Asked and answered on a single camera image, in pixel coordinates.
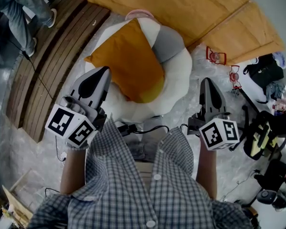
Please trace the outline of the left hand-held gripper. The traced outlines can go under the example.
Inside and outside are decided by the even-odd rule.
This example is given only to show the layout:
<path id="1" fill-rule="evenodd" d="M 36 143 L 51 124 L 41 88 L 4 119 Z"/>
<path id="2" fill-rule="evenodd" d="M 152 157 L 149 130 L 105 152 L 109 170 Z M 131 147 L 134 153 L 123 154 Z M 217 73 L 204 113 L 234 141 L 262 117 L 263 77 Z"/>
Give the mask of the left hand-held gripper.
<path id="1" fill-rule="evenodd" d="M 92 69 L 79 77 L 71 87 L 71 94 L 55 104 L 45 129 L 63 139 L 75 149 L 95 131 L 102 131 L 107 118 L 101 108 L 111 81 L 109 67 Z"/>

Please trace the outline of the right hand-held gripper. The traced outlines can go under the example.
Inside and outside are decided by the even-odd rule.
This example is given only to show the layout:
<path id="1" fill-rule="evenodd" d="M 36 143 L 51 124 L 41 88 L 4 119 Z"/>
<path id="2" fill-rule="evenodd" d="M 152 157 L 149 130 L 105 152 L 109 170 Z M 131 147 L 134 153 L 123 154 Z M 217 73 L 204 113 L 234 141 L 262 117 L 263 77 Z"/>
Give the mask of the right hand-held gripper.
<path id="1" fill-rule="evenodd" d="M 237 122 L 230 120 L 226 111 L 226 101 L 219 87 L 210 78 L 204 78 L 200 85 L 198 114 L 188 118 L 188 135 L 198 135 L 209 151 L 232 147 L 239 142 Z"/>

